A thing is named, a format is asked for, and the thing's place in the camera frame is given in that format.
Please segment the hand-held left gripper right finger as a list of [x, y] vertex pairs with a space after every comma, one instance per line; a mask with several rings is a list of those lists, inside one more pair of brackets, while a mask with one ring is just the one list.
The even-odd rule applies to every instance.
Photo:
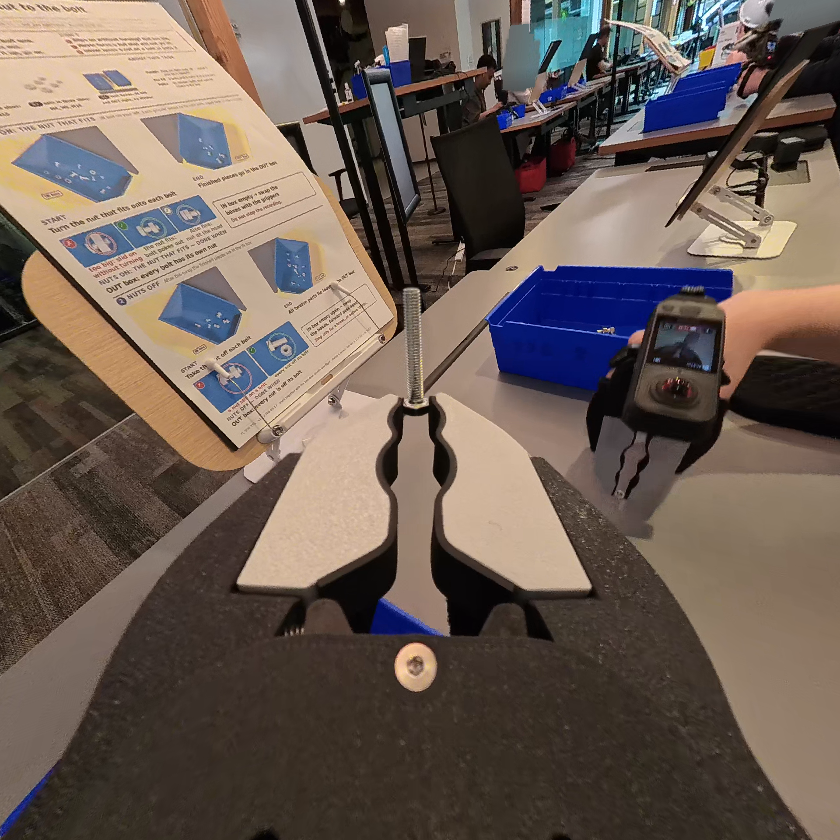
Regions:
[[518, 441], [451, 395], [433, 395], [432, 572], [449, 599], [482, 589], [503, 600], [586, 597], [592, 583], [533, 462]]

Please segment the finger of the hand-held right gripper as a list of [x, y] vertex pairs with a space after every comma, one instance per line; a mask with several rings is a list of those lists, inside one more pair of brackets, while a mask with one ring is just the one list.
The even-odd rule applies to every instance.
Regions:
[[687, 453], [687, 441], [637, 433], [625, 460], [627, 502], [662, 502], [676, 483], [677, 468]]
[[594, 472], [598, 484], [610, 497], [614, 497], [615, 488], [625, 489], [629, 482], [627, 457], [635, 444], [636, 432], [620, 417], [603, 417], [594, 452]]

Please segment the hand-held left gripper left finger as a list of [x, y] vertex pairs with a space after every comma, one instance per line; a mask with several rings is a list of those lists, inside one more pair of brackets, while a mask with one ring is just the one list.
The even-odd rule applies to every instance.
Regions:
[[396, 546], [403, 399], [331, 421], [306, 447], [238, 579], [242, 592], [312, 599]]

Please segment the medium steel hex bolt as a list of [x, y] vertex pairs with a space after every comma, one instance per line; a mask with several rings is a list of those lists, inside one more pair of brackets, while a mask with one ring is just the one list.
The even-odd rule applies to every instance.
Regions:
[[404, 288], [402, 304], [406, 371], [403, 405], [409, 412], [420, 413], [427, 409], [428, 400], [424, 387], [423, 297], [419, 287]]

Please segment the person's right forearm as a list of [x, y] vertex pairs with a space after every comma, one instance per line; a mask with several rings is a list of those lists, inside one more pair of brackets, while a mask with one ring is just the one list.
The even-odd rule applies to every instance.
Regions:
[[751, 345], [839, 364], [839, 286], [755, 290], [748, 307]]

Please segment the person's right hand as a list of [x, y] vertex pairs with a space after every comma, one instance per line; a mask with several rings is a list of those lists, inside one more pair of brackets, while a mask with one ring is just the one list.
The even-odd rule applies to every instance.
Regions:
[[745, 290], [719, 303], [726, 317], [722, 352], [723, 371], [729, 379], [719, 396], [728, 401], [739, 386], [755, 356], [767, 342], [765, 304], [768, 293]]

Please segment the wooden instruction board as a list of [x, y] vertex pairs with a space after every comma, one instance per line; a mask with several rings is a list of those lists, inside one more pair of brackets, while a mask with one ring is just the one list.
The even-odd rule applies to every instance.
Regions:
[[[330, 373], [316, 380], [291, 409], [276, 420], [283, 437], [318, 404], [346, 385], [351, 376], [396, 334], [397, 313], [391, 291], [383, 282], [352, 223], [328, 185], [316, 176], [332, 211], [361, 266], [385, 300], [390, 320], [368, 339], [362, 349], [350, 354]], [[99, 310], [40, 251], [25, 263], [22, 275], [24, 297], [37, 320], [87, 366], [111, 391], [137, 413], [185, 460], [201, 469], [226, 471], [244, 468], [264, 453], [278, 459], [280, 436], [264, 433], [242, 448], [230, 450], [203, 416], [189, 407], [182, 394], [166, 380]]]

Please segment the grey desk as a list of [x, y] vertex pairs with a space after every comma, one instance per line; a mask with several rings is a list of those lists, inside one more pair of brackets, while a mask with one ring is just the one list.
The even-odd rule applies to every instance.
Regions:
[[[601, 142], [597, 153], [613, 157], [616, 166], [704, 154], [721, 147], [748, 109], [746, 101], [730, 94], [726, 108], [714, 120], [646, 133], [643, 126], [647, 108], [642, 108]], [[835, 109], [835, 101], [828, 94], [783, 99], [753, 131], [779, 131], [824, 123], [834, 115]]]

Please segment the dark tilted board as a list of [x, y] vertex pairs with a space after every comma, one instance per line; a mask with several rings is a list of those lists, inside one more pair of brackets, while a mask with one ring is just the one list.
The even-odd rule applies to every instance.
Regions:
[[802, 69], [809, 62], [809, 59], [794, 59], [788, 61], [774, 72], [768, 86], [756, 97], [750, 108], [730, 133], [727, 141], [721, 147], [714, 162], [709, 164], [697, 179], [694, 185], [683, 196], [681, 202], [671, 215], [667, 227], [674, 222], [681, 220], [692, 210], [700, 198], [706, 194], [712, 186], [716, 186], [721, 177], [728, 171], [731, 162], [742, 152], [746, 143], [758, 131], [772, 109], [782, 100], [784, 94], [794, 84], [796, 78], [802, 73]]

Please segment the black office chair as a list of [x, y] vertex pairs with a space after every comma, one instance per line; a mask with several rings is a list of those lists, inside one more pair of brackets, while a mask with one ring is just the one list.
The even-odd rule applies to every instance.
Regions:
[[526, 209], [497, 121], [484, 118], [432, 138], [465, 273], [488, 270], [524, 238]]

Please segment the long blue plastic bin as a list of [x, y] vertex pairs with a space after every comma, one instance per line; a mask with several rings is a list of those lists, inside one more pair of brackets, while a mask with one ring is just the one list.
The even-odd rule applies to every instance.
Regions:
[[740, 76], [741, 64], [709, 68], [680, 77], [673, 90], [644, 109], [643, 133], [653, 133], [717, 118]]

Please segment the wooden top desk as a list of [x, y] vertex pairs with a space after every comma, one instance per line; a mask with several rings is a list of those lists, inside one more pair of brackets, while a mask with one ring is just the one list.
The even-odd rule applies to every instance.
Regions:
[[[439, 110], [450, 103], [465, 101], [475, 88], [475, 79], [484, 73], [483, 69], [456, 72], [414, 82], [394, 90], [402, 119], [410, 119], [427, 111]], [[371, 116], [368, 98], [338, 105], [343, 124], [362, 122]]]
[[546, 133], [551, 131], [552, 126], [558, 125], [565, 118], [565, 115], [574, 112], [579, 102], [577, 100], [563, 100], [553, 104], [551, 108], [544, 108], [542, 111], [527, 112], [522, 118], [513, 119], [510, 124], [500, 128], [502, 135], [513, 135], [524, 131], [537, 131]]

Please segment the printed instruction sheet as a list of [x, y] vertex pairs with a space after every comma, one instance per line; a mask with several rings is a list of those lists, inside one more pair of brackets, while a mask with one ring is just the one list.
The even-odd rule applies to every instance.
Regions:
[[230, 450], [390, 311], [309, 168], [155, 2], [2, 2], [2, 211]]

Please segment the black monitor on stand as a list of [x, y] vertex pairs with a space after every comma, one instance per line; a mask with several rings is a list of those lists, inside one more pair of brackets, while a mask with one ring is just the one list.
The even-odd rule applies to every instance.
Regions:
[[[366, 99], [357, 101], [356, 108], [341, 111], [311, 5], [306, 1], [296, 1], [296, 6], [327, 105], [328, 122], [335, 132], [344, 167], [350, 178], [371, 258], [380, 274], [389, 278], [392, 289], [402, 292], [405, 287], [414, 288], [416, 297], [422, 301], [425, 287], [417, 280], [406, 227], [408, 219], [420, 204], [421, 193], [410, 160], [391, 74], [387, 69], [363, 70], [361, 78]], [[366, 120], [373, 122], [380, 143], [385, 176], [392, 196], [392, 212], [402, 241], [403, 258], [397, 254], [392, 220], [385, 207], [364, 128]]]

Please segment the wooden beam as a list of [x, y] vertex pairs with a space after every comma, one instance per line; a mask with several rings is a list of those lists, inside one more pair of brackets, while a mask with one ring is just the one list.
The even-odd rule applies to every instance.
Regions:
[[208, 54], [264, 108], [223, 1], [184, 1], [185, 15]]

